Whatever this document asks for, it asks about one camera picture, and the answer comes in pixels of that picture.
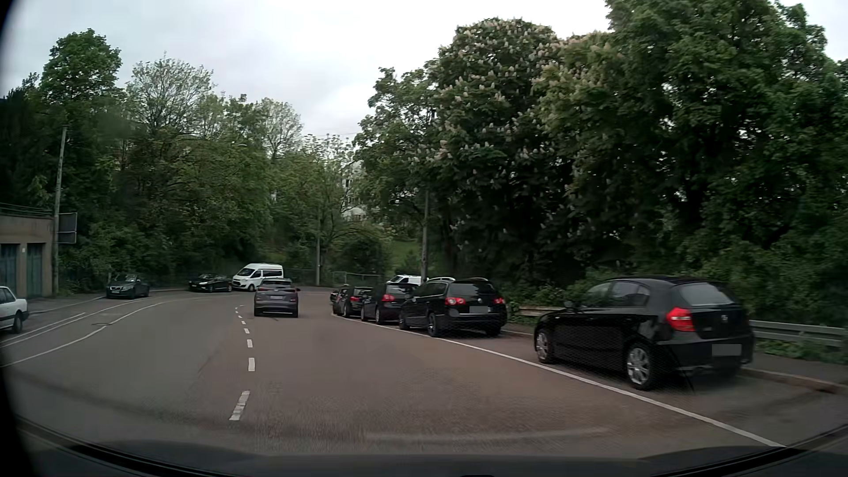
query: guardrail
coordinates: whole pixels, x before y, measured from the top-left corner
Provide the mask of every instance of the guardrail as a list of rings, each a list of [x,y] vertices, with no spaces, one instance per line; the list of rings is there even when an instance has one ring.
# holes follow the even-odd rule
[[[560,306],[522,305],[518,314],[523,317],[541,317],[550,311],[561,310]],[[750,320],[757,338],[778,341],[811,341],[834,348],[845,347],[848,341],[848,330],[832,326],[815,326],[799,323],[763,322]]]

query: dark gray sedan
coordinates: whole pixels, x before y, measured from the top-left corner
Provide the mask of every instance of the dark gray sedan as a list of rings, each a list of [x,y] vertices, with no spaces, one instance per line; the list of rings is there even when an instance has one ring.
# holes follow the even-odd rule
[[[298,292],[288,278],[266,278],[254,292],[254,316],[264,313],[290,313],[298,315]]]

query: sky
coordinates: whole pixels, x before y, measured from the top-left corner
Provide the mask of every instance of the sky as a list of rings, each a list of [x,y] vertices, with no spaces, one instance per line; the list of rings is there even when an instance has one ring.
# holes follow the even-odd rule
[[[848,58],[848,0],[803,3],[826,29],[828,55]],[[0,36],[0,87],[40,73],[60,37],[93,28],[121,50],[121,86],[137,62],[182,59],[213,70],[219,92],[288,101],[304,132],[352,138],[378,68],[420,67],[457,25],[523,18],[570,36],[606,30],[606,14],[603,0],[18,0]]]

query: utility pole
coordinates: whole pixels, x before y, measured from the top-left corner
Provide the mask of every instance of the utility pole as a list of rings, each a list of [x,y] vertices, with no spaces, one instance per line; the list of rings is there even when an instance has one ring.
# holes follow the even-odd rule
[[[430,216],[430,191],[424,191],[424,227],[421,230],[421,282],[427,281],[427,220]]]
[[[59,170],[56,171],[56,196],[53,202],[53,296],[59,292],[59,202],[62,199],[62,161],[64,160],[64,139],[68,127],[62,126],[62,143],[59,145]]]

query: license plate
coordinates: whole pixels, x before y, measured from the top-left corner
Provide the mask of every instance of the license plate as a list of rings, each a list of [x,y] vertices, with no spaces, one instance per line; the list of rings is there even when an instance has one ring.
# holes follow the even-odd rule
[[[712,355],[713,356],[742,356],[742,345],[713,345],[712,346]]]

